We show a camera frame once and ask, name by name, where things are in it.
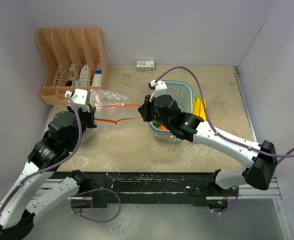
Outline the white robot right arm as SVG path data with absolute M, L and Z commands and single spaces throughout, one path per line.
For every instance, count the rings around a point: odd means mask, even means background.
M 263 191 L 269 188 L 277 166 L 273 143 L 267 140 L 263 143 L 247 141 L 227 132 L 219 136 L 209 122 L 182 111 L 177 102 L 166 94 L 158 97 L 147 95 L 138 112 L 143 121 L 157 121 L 181 140 L 208 146 L 241 163 L 240 167 L 214 172 L 213 181 L 209 183 L 213 195 L 220 196 L 231 187 L 245 184 Z

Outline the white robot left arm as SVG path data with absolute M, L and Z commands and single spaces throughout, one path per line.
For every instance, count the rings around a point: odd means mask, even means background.
M 55 115 L 28 156 L 19 178 L 0 202 L 0 240 L 22 240 L 44 215 L 73 195 L 89 192 L 90 179 L 74 170 L 41 196 L 36 192 L 58 169 L 57 163 L 77 149 L 78 124 L 71 107 Z

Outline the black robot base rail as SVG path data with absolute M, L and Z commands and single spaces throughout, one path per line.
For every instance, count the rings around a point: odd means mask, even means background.
M 205 172 L 81 172 L 69 173 L 80 183 L 79 192 L 93 208 L 108 204 L 187 204 L 226 208 L 236 187 L 223 190 L 213 183 L 214 173 Z

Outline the clear zip bag orange zipper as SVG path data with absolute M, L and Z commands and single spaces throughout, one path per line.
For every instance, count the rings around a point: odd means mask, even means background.
M 81 144 L 88 143 L 93 140 L 96 134 L 96 128 L 86 128 L 82 134 Z

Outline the yellow banana bunch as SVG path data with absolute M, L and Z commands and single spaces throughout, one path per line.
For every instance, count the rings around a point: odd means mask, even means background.
M 193 111 L 192 113 L 196 116 L 201 117 L 203 120 L 207 120 L 204 108 L 207 108 L 207 102 L 206 99 L 204 98 L 204 104 L 201 100 L 200 96 L 194 97 L 193 98 Z

